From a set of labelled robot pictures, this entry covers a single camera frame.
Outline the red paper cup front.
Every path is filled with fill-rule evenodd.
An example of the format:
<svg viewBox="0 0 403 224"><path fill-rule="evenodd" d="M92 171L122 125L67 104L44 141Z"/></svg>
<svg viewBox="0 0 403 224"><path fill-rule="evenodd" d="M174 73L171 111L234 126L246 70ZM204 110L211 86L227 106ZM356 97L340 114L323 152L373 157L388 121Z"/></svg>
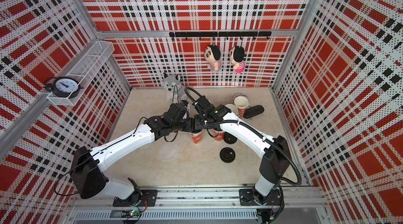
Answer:
<svg viewBox="0 0 403 224"><path fill-rule="evenodd" d="M216 141L222 141L224 138L224 131L213 130L213 137Z"/></svg>

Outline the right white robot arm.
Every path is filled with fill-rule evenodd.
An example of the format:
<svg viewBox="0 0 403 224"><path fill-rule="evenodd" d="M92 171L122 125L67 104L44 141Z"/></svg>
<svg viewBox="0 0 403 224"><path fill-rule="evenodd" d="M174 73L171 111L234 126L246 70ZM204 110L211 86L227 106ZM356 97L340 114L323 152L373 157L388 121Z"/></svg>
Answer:
<svg viewBox="0 0 403 224"><path fill-rule="evenodd" d="M260 158L260 177L253 186L252 197L259 205L265 205L269 196L280 187L282 181L301 186L302 177L296 163L292 160L286 139L276 138L258 131L242 121L228 107L215 107L205 96L192 100L196 109L195 129L221 130L236 137L251 148Z"/></svg>

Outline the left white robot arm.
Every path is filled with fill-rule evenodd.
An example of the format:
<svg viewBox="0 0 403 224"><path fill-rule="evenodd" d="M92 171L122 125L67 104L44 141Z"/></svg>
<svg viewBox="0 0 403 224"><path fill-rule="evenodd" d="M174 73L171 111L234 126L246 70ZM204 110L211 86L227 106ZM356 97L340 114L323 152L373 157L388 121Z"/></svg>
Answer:
<svg viewBox="0 0 403 224"><path fill-rule="evenodd" d="M80 198L112 196L124 201L131 201L139 192L133 179L120 181L107 174L114 163L160 138L178 131L190 132L193 120L189 116L189 103L182 100L172 103L167 112L140 120L131 132L104 145L88 149L79 148L73 157L69 173Z"/></svg>

